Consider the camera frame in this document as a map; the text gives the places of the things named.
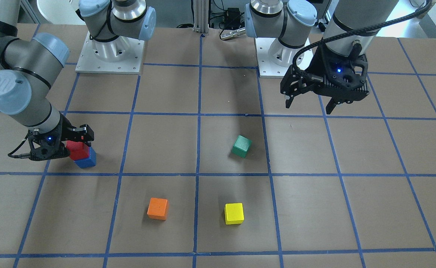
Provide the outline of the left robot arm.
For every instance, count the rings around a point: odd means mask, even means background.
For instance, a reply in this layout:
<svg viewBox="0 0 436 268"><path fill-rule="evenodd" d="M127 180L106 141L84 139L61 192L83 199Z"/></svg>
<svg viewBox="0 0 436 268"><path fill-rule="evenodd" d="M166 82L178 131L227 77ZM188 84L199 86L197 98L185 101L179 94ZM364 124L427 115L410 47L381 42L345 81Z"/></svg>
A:
<svg viewBox="0 0 436 268"><path fill-rule="evenodd" d="M299 57L318 20L318 11L307 0L251 0L244 12L246 34L273 38L271 55L287 71L280 83L286 108L295 97L309 91L330 97L326 113L369 94L366 50L378 33L370 26L383 23L396 0L340 0L315 54L305 69Z"/></svg>

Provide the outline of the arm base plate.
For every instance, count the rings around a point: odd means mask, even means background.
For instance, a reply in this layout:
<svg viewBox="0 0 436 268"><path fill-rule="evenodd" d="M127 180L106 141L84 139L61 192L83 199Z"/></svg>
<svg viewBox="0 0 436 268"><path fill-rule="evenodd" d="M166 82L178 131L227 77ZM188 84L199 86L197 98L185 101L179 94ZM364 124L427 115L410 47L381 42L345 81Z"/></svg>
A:
<svg viewBox="0 0 436 268"><path fill-rule="evenodd" d="M86 35L76 72L89 74L140 74L145 41L119 36L98 42Z"/></svg>
<svg viewBox="0 0 436 268"><path fill-rule="evenodd" d="M259 76L281 79L299 49L283 46L277 38L255 38Z"/></svg>

